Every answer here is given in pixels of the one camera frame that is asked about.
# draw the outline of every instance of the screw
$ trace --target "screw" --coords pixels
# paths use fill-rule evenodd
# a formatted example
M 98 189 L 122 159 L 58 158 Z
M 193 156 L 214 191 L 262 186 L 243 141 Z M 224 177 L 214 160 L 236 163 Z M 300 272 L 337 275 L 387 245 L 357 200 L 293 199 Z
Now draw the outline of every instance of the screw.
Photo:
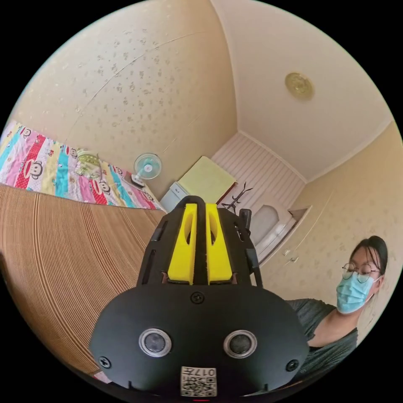
M 99 363 L 106 369 L 110 368 L 110 361 L 106 357 L 100 357 Z
M 291 360 L 286 366 L 285 370 L 288 372 L 295 371 L 298 368 L 299 361 L 298 360 Z
M 190 300 L 194 304 L 201 304 L 204 301 L 204 295 L 201 292 L 196 291 L 190 296 Z

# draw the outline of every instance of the blue surgical mask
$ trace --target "blue surgical mask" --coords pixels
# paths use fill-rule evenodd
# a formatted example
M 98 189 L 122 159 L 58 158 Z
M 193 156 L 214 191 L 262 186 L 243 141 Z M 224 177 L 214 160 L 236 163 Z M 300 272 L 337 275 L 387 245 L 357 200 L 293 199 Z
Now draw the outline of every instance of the blue surgical mask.
M 363 307 L 375 281 L 369 277 L 366 282 L 360 283 L 356 272 L 350 278 L 342 279 L 336 288 L 337 310 L 342 314 L 350 314 Z

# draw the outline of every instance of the ceiling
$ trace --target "ceiling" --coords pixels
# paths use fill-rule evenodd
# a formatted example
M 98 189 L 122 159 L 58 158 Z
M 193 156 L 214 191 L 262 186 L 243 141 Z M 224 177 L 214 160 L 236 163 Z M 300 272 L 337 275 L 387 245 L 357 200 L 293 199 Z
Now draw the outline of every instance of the ceiling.
M 284 10 L 254 0 L 211 0 L 227 38 L 238 130 L 305 181 L 329 172 L 371 143 L 393 119 L 362 67 L 333 39 Z M 310 101 L 284 80 L 311 80 Z

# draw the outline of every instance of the electric fan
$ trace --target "electric fan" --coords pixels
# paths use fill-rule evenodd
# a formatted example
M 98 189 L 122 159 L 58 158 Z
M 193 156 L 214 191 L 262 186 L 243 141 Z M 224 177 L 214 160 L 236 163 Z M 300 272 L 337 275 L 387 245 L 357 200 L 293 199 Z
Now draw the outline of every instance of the electric fan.
M 142 179 L 154 179 L 157 177 L 162 168 L 162 163 L 158 155 L 146 152 L 137 157 L 134 163 L 134 171 L 136 174 L 131 175 L 132 182 L 139 188 L 145 186 Z

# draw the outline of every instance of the white door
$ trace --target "white door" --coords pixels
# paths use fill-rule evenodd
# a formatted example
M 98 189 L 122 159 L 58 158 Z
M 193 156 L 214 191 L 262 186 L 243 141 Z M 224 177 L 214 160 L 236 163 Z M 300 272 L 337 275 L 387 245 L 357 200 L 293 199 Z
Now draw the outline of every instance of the white door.
M 283 240 L 296 221 L 267 191 L 253 204 L 251 211 L 251 240 L 261 263 Z

